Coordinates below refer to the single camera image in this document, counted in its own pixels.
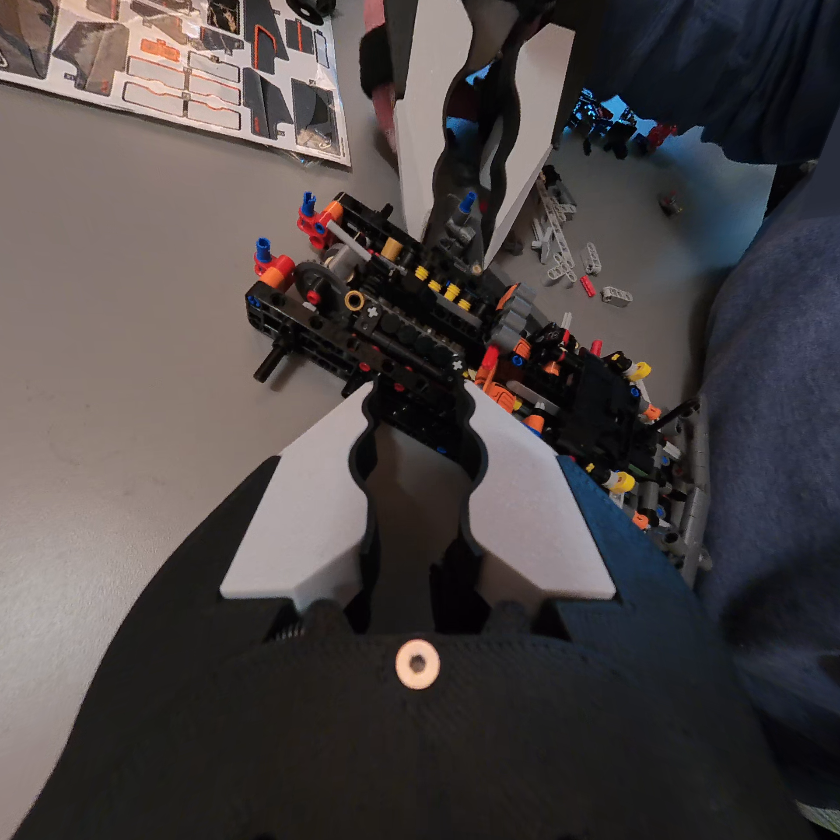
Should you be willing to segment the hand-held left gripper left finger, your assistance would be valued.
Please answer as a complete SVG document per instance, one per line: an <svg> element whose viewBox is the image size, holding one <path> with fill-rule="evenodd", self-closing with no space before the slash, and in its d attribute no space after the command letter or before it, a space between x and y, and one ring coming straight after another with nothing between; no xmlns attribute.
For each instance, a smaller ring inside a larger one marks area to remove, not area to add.
<svg viewBox="0 0 840 840"><path fill-rule="evenodd" d="M371 623L380 538L367 480L376 467L377 381L364 383L280 453L222 583L228 600L317 601Z"/></svg>

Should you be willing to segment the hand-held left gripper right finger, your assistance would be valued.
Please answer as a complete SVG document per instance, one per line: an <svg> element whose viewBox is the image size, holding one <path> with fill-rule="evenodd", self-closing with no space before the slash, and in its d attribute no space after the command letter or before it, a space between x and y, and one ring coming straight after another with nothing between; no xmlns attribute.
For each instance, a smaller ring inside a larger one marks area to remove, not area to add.
<svg viewBox="0 0 840 840"><path fill-rule="evenodd" d="M471 381L459 388L459 593L485 618L554 601L609 603L616 584L559 457Z"/></svg>

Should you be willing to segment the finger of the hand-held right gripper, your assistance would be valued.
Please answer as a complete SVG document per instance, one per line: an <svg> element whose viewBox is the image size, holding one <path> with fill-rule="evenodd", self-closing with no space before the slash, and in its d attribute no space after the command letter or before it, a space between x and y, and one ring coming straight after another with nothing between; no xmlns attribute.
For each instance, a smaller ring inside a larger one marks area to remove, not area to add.
<svg viewBox="0 0 840 840"><path fill-rule="evenodd" d="M406 231L424 238L445 150L445 111L473 24L460 1L393 2L394 125Z"/></svg>
<svg viewBox="0 0 840 840"><path fill-rule="evenodd" d="M549 156L573 45L572 29L544 26L518 51L511 116L502 118L490 166L497 184L482 220L486 265L500 250Z"/></svg>

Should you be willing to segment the lego car chassis model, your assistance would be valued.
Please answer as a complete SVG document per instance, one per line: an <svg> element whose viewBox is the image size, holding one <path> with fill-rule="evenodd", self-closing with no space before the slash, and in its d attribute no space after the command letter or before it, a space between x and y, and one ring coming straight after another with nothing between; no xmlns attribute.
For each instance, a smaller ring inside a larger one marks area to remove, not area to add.
<svg viewBox="0 0 840 840"><path fill-rule="evenodd" d="M450 196L444 233L424 245L346 192L323 209L305 192L297 227L317 252L295 262L255 242L250 324L271 339L255 372L265 382L289 354L345 382L348 397L374 375L391 390L384 420L455 459L456 387L494 403L572 457L651 537L693 587L711 561L708 426L699 398L664 412L650 399L648 364L586 347L572 316L552 322L536 293L477 252L476 194Z"/></svg>

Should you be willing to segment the person's right forearm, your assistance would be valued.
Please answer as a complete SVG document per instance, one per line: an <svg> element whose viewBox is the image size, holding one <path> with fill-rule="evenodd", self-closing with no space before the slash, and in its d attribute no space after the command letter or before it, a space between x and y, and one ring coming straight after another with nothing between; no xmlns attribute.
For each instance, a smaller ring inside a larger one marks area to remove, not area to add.
<svg viewBox="0 0 840 840"><path fill-rule="evenodd" d="M731 161L816 159L838 111L839 2L608 2L584 86L701 127Z"/></svg>

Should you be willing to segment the pile of loose lego pieces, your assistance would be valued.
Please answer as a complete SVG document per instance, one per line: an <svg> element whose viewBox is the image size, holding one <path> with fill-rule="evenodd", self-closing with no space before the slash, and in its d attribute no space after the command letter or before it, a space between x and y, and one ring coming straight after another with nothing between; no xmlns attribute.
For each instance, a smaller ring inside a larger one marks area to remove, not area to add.
<svg viewBox="0 0 840 840"><path fill-rule="evenodd" d="M622 161L634 152L647 156L656 152L670 137L678 134L675 124L657 122L649 131L638 129L637 115L630 108L615 115L592 91L583 88L571 116L566 123L569 130L582 139L585 155L592 154L598 145L606 153L614 153Z"/></svg>

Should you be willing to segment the person's right hand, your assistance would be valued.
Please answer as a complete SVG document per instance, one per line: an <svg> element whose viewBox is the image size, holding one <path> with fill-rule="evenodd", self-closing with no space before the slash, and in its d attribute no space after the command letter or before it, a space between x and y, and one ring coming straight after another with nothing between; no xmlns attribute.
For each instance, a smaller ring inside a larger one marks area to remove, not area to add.
<svg viewBox="0 0 840 840"><path fill-rule="evenodd" d="M365 1L360 40L360 84L372 101L386 141L396 152L394 108L403 99L417 1Z"/></svg>

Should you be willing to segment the sticker sheet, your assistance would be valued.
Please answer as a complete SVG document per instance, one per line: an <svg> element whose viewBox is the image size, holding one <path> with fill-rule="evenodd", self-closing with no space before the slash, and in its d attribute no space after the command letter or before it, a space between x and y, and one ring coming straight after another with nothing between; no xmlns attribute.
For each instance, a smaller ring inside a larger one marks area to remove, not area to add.
<svg viewBox="0 0 840 840"><path fill-rule="evenodd" d="M351 166L330 17L286 1L2 1L2 80Z"/></svg>

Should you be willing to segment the light grey lego beam frame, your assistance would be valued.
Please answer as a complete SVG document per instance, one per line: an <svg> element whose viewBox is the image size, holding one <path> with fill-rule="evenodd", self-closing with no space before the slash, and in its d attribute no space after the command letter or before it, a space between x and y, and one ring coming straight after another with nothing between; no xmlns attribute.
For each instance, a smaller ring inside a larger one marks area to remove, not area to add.
<svg viewBox="0 0 840 840"><path fill-rule="evenodd" d="M577 281L576 264L564 234L568 216L574 215L576 205L559 201L561 181L550 167L543 170L534 184L539 211L532 219L530 248L545 268L543 285L564 284L571 287Z"/></svg>

